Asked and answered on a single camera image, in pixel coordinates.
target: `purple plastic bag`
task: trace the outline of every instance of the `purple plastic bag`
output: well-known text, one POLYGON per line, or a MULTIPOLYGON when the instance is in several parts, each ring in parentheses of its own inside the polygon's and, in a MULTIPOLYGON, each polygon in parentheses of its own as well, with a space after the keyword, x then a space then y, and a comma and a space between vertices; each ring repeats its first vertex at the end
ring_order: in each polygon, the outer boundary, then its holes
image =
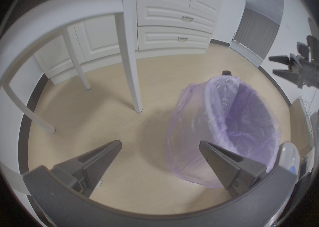
POLYGON ((182 91, 164 143, 174 175, 208 188, 223 187, 198 149, 201 140, 262 162, 269 172, 281 133, 257 91, 237 77, 223 75, 182 91))

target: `wire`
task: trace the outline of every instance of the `wire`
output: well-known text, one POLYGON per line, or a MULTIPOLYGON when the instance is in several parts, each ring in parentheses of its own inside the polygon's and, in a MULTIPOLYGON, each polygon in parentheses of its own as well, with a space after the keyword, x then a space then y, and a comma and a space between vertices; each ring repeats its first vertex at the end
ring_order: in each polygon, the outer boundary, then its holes
POLYGON ((317 92, 317 89, 315 90, 314 96, 312 97, 312 100, 311 100, 310 105, 309 105, 309 107, 308 107, 308 111, 307 111, 306 116, 305 116, 305 119, 304 119, 304 121, 303 121, 302 129, 303 129, 303 132, 304 132, 305 134, 309 134, 309 133, 311 133, 311 132, 313 131, 313 130, 311 130, 311 131, 309 131, 309 132, 305 132, 305 122, 306 122, 306 118, 308 117, 308 114, 310 113, 310 107, 311 107, 311 104, 312 104, 312 102, 313 102, 313 100, 314 100, 314 98, 315 98, 316 92, 317 92))

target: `drawer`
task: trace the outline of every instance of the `drawer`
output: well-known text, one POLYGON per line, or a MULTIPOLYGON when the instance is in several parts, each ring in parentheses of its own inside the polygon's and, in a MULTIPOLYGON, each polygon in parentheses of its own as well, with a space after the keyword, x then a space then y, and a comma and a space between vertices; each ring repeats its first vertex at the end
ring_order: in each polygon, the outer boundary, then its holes
POLYGON ((138 0, 138 26, 163 25, 213 33, 217 18, 200 10, 160 0, 138 0))
POLYGON ((206 49, 212 34, 171 26, 139 26, 138 49, 202 48, 206 49))

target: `white chair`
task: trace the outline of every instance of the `white chair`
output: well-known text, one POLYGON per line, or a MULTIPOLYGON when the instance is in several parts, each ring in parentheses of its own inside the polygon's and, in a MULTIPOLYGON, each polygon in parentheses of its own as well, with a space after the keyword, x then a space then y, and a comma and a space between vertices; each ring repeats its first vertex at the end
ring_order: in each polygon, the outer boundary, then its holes
POLYGON ((127 83, 134 108, 140 113, 142 102, 135 59, 131 0, 49 0, 20 17, 0 40, 0 85, 26 116, 52 133, 55 128, 28 109, 9 83, 28 58, 53 38, 62 35, 78 75, 85 88, 90 89, 90 83, 77 60, 66 27, 87 18, 107 14, 115 15, 127 83))

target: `dark baseboard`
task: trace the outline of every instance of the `dark baseboard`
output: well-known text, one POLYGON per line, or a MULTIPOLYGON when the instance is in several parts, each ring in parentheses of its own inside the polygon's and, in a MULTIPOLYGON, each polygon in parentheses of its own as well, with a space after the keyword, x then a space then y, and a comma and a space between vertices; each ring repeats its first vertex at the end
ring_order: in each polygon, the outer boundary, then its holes
MULTIPOLYGON (((27 103, 27 107, 34 111, 35 107, 39 101, 41 93, 48 82, 48 78, 45 74, 42 75, 40 80, 38 81, 37 85, 35 86, 31 97, 27 103)), ((21 126, 20 126, 20 133, 19 133, 19 140, 18 140, 18 163, 19 163, 19 170, 21 174, 24 174, 29 171, 29 163, 28 163, 28 143, 29 143, 29 133, 31 127, 31 120, 25 114, 22 117, 21 126)), ((27 198, 34 209, 34 212, 37 214, 39 219, 47 226, 53 225, 47 220, 45 215, 42 213, 41 209, 37 206, 36 202, 33 198, 27 195, 27 198)))
POLYGON ((227 42, 224 42, 224 41, 218 41, 218 40, 215 40, 215 39, 211 39, 210 43, 220 44, 220 45, 224 45, 224 46, 227 46, 227 47, 230 46, 230 43, 227 43, 227 42))
POLYGON ((274 78, 261 66, 258 67, 258 69, 271 81, 271 83, 276 87, 276 89, 279 91, 281 96, 284 98, 288 106, 291 106, 291 102, 289 101, 288 97, 282 90, 282 88, 278 85, 278 83, 274 80, 274 78))

